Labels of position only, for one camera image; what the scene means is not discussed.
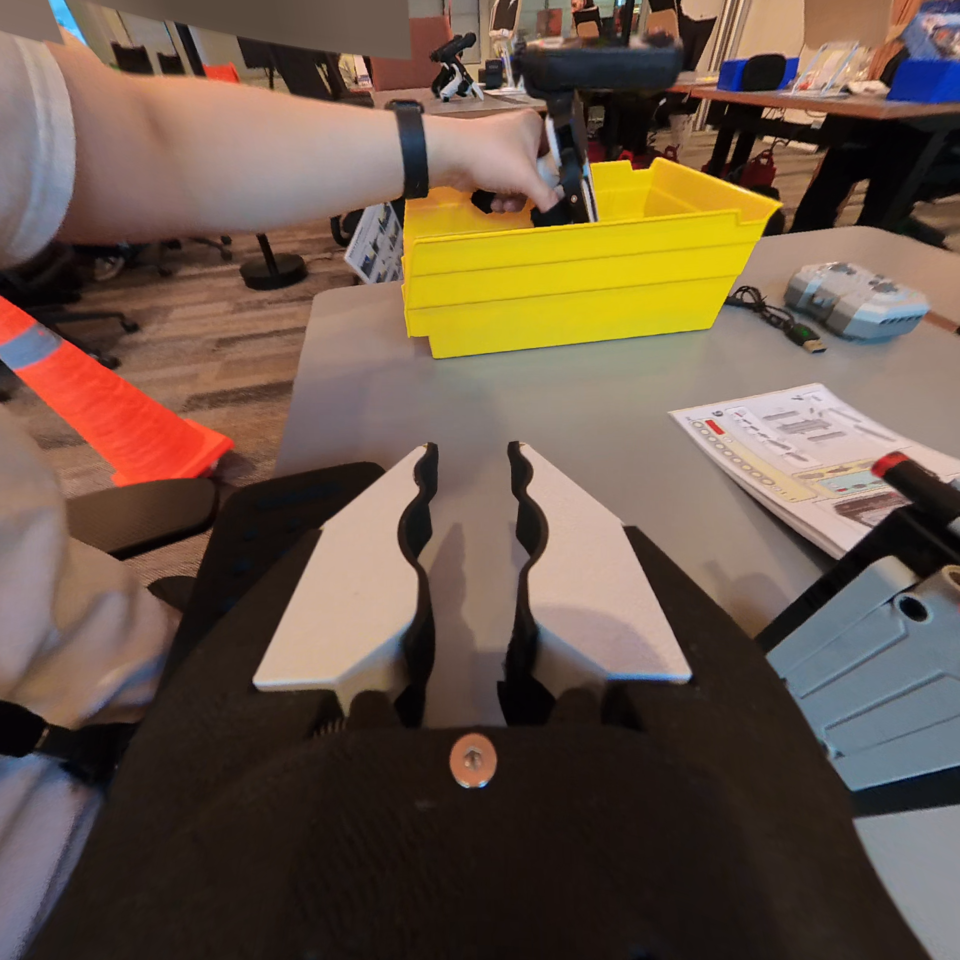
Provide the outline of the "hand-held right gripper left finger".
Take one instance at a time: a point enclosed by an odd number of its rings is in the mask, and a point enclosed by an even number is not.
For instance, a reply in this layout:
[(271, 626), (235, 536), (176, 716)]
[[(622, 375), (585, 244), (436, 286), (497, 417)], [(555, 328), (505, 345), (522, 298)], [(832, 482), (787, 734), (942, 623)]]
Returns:
[(316, 546), (252, 677), (260, 692), (323, 690), (343, 712), (384, 694), (423, 723), (436, 633), (421, 554), (439, 450), (416, 446), (320, 527)]

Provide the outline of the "black and grey brick assembly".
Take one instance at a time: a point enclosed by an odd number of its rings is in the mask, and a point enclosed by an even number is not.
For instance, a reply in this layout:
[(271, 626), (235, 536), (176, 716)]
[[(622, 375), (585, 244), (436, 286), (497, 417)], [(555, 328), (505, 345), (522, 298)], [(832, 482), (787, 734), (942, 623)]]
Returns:
[(959, 803), (959, 493), (894, 451), (906, 502), (757, 638), (861, 817)]

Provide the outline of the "orange traffic cone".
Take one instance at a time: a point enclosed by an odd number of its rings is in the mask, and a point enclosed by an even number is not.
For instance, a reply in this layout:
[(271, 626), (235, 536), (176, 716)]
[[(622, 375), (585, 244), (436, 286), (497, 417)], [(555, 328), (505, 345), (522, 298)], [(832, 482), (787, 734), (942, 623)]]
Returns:
[(208, 476), (234, 441), (182, 418), (1, 299), (2, 362), (114, 468), (116, 486)]

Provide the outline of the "black and white tool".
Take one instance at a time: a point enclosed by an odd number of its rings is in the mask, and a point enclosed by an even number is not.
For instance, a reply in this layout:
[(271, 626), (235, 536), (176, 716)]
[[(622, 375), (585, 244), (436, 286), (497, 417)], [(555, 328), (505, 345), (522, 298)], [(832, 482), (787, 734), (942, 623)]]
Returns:
[(429, 54), (430, 60), (439, 65), (436, 78), (431, 83), (433, 96), (444, 103), (455, 97), (484, 100), (484, 92), (462, 63), (461, 54), (476, 43), (476, 34), (455, 34)]

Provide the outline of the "grey remote controller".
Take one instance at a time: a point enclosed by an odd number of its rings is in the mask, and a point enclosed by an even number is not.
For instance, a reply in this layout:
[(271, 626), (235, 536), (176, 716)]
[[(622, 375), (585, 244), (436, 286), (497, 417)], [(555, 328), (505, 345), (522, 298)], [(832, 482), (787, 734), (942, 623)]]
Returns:
[(785, 306), (851, 342), (888, 342), (916, 330), (930, 312), (926, 296), (854, 263), (800, 268), (784, 293)]

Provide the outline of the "white instruction booklet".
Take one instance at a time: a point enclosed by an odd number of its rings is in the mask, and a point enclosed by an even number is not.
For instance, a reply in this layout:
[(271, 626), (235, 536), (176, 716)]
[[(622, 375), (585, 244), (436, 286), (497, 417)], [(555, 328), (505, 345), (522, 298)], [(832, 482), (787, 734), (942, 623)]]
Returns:
[(958, 487), (957, 458), (889, 429), (819, 383), (670, 416), (741, 489), (834, 560), (906, 505), (873, 473), (883, 456), (901, 452)]

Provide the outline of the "yellow plastic bin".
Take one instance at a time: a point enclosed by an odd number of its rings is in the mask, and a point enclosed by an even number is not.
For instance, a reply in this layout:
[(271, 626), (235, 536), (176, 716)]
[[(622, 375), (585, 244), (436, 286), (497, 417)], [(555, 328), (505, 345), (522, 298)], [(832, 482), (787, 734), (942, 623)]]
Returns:
[(454, 358), (709, 329), (781, 204), (662, 158), (592, 174), (593, 223), (534, 226), (448, 188), (409, 200), (407, 334)]

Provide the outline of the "printed picture sheet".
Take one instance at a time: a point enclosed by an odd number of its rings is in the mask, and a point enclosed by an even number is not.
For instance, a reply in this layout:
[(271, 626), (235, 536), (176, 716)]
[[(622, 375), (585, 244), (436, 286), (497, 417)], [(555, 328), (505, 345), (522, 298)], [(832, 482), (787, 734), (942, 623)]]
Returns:
[(345, 249), (344, 262), (356, 282), (402, 282), (403, 225), (392, 203), (363, 210)]

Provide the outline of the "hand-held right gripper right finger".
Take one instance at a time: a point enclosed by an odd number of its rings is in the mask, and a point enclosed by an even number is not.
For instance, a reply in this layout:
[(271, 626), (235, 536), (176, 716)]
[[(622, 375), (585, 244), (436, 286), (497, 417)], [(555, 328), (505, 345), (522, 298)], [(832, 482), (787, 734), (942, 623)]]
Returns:
[(508, 444), (518, 574), (503, 664), (510, 726), (546, 723), (561, 697), (611, 685), (686, 685), (689, 661), (621, 519), (524, 441)]

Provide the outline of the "blue storage bin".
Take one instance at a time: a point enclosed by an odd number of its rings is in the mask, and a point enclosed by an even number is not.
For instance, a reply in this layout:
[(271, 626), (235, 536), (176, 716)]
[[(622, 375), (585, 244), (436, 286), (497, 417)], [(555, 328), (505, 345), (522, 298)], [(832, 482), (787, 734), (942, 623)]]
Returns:
[(798, 76), (800, 58), (778, 53), (755, 54), (723, 62), (716, 90), (766, 92), (786, 90)]
[(923, 105), (958, 103), (959, 61), (907, 58), (894, 73), (888, 99)]

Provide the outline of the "long wooden desk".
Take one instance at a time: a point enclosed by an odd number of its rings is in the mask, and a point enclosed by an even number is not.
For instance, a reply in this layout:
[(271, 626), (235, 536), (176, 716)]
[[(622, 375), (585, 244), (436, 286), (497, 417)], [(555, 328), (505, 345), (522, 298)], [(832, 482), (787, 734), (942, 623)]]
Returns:
[(835, 147), (850, 139), (858, 121), (897, 123), (925, 134), (918, 159), (884, 207), (879, 227), (888, 232), (911, 213), (948, 134), (959, 127), (957, 102), (901, 102), (855, 94), (817, 98), (786, 90), (727, 91), (696, 80), (692, 73), (681, 74), (668, 91), (706, 103), (705, 121), (716, 130), (706, 172), (715, 177), (748, 162), (759, 138)]

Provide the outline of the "black stool base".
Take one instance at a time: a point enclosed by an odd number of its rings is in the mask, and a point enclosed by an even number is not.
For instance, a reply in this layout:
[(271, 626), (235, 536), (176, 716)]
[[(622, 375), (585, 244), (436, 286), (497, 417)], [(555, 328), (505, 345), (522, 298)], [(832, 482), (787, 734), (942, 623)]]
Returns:
[(286, 289), (306, 280), (306, 260), (293, 253), (275, 253), (265, 233), (255, 234), (260, 256), (241, 264), (239, 275), (246, 287), (256, 292)]

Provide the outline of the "person's left forearm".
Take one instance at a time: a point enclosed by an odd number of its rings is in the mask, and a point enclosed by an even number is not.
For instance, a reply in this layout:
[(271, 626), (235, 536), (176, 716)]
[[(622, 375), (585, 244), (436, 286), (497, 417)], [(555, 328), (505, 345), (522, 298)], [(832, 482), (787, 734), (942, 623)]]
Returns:
[(402, 196), (386, 111), (202, 78), (144, 77), (48, 42), (75, 132), (71, 197), (57, 237), (157, 241), (269, 232)]

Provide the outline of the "brown background desk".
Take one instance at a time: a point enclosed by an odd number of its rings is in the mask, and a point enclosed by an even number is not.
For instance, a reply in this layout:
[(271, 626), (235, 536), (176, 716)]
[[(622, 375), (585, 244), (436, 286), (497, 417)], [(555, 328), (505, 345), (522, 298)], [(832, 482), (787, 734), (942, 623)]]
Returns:
[(394, 100), (416, 101), (423, 107), (425, 115), (448, 116), (452, 118), (480, 118), (484, 116), (505, 114), (517, 111), (535, 111), (544, 116), (547, 113), (546, 103), (536, 98), (528, 97), (523, 92), (508, 92), (502, 95), (498, 91), (485, 93), (482, 98), (457, 97), (445, 102), (433, 95), (431, 88), (407, 88), (391, 91), (373, 91), (373, 104), (378, 109), (385, 109)]

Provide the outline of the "person's left hand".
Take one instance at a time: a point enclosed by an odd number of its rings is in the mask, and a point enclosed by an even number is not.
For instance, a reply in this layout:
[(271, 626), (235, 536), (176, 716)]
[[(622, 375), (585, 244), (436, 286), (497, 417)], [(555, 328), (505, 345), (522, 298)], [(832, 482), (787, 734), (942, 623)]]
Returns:
[(423, 127), (432, 188), (485, 191), (495, 214), (519, 213), (527, 205), (546, 212), (560, 201), (538, 170), (546, 129), (534, 110), (465, 119), (428, 115)]

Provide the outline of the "grey desk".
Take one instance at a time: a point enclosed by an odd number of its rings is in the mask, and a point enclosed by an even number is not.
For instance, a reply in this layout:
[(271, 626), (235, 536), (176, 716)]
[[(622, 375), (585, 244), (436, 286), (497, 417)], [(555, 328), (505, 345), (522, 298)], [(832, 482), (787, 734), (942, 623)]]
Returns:
[[(368, 461), (411, 471), (429, 447), (435, 656), (408, 743), (449, 833), (454, 880), (427, 926), (482, 954), (524, 925), (534, 958), (958, 958), (958, 806), (860, 817), (820, 735), (754, 638), (834, 561), (738, 486), (673, 413), (784, 401), (811, 386), (933, 473), (958, 461), (958, 336), (922, 321), (879, 345), (807, 353), (746, 311), (704, 331), (433, 358), (398, 283), (319, 294), (280, 475)], [(562, 680), (505, 726), (498, 684), (522, 654), (519, 594), (558, 546), (552, 490), (613, 516), (689, 681)]]

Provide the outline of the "black wristband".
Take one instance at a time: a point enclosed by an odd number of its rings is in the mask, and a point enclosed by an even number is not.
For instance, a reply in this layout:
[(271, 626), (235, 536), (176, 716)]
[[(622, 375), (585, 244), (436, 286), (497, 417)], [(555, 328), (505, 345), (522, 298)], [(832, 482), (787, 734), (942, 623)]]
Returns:
[(424, 106), (415, 100), (392, 99), (386, 110), (396, 122), (403, 166), (404, 201), (426, 198), (429, 192), (429, 165), (424, 125)]

